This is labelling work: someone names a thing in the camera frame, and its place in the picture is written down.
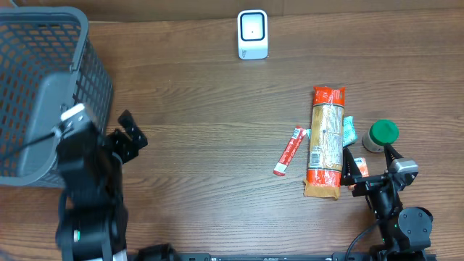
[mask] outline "red candy wrapper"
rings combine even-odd
[[[306,135],[306,130],[297,126],[293,132],[293,136],[290,138],[289,144],[283,151],[281,159],[278,161],[277,165],[274,168],[273,173],[278,176],[285,176],[285,169],[289,166],[291,159],[297,152],[299,145],[303,141],[303,138]]]

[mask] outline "barcode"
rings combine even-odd
[[[310,167],[320,166],[320,152],[311,152]]]
[[[298,138],[298,135],[299,135],[299,132],[300,132],[299,129],[295,129],[295,130],[293,131],[293,136],[292,136],[291,138],[297,139],[297,138]]]

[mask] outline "pasta package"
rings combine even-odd
[[[340,197],[345,87],[314,87],[305,196]]]

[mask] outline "jar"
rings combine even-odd
[[[393,144],[399,129],[391,120],[379,120],[362,136],[362,145],[370,152],[383,152],[384,145]]]

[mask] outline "cable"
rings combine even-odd
[[[355,244],[363,237],[365,236],[367,233],[371,232],[377,225],[380,225],[382,224],[383,222],[389,220],[393,213],[394,213],[394,210],[397,208],[396,206],[396,203],[397,203],[397,190],[393,184],[393,181],[391,182],[391,189],[393,189],[393,204],[391,205],[391,210],[389,212],[389,214],[382,218],[382,219],[377,219],[377,221],[372,224],[370,227],[366,228],[363,232],[361,232],[359,235],[357,235],[357,237],[355,237],[355,239],[353,239],[353,241],[351,242],[351,244],[348,246],[348,250],[347,250],[347,253],[345,254],[345,260],[344,261],[348,261],[348,257],[349,257],[349,253],[353,250],[353,247],[355,247]]]
[[[49,133],[49,134],[46,134],[42,137],[38,137],[34,140],[32,140],[31,142],[28,142],[26,144],[23,144],[22,146],[19,146],[17,147],[16,149],[14,149],[13,151],[11,151],[10,153],[7,153],[5,154],[1,159],[0,159],[0,162],[4,162],[6,159],[8,159],[9,157],[15,155],[16,153],[18,152],[21,152],[23,149],[29,147],[29,146],[32,146],[34,144],[37,144],[39,142],[42,142],[42,141],[45,141],[49,138],[53,138],[55,136],[55,133]]]

